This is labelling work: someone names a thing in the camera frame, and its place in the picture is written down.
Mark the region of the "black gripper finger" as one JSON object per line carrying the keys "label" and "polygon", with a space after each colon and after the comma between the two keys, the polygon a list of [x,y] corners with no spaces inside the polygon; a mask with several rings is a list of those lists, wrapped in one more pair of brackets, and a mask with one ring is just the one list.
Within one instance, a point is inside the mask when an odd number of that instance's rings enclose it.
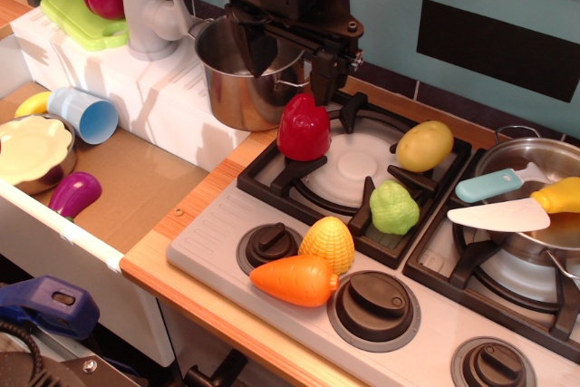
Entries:
{"label": "black gripper finger", "polygon": [[232,34],[247,70],[258,78],[277,57],[277,41],[266,33],[262,24],[245,23],[232,17]]}
{"label": "black gripper finger", "polygon": [[316,105],[327,105],[335,93],[344,87],[349,75],[348,53],[319,49],[312,56],[311,90]]}

